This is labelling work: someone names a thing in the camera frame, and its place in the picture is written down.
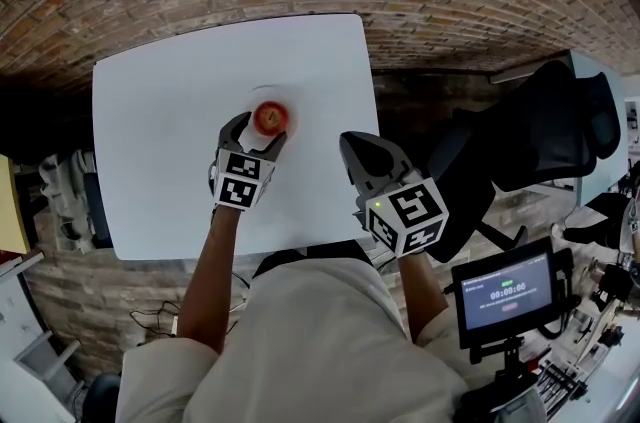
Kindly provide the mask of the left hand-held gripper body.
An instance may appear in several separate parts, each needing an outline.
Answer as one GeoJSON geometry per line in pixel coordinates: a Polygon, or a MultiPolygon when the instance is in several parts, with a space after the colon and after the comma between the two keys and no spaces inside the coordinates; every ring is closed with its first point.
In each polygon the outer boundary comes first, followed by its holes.
{"type": "Polygon", "coordinates": [[[221,130],[214,161],[208,168],[213,207],[246,211],[256,206],[271,181],[276,155],[273,139],[262,150],[245,151],[239,135],[221,130]]]}

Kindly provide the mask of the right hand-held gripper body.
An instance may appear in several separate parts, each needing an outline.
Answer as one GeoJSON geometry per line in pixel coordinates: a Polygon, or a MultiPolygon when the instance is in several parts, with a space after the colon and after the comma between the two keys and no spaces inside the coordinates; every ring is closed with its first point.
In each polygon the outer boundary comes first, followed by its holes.
{"type": "Polygon", "coordinates": [[[394,176],[365,175],[353,186],[358,192],[356,218],[395,257],[419,253],[441,238],[449,211],[434,180],[402,149],[394,176]]]}

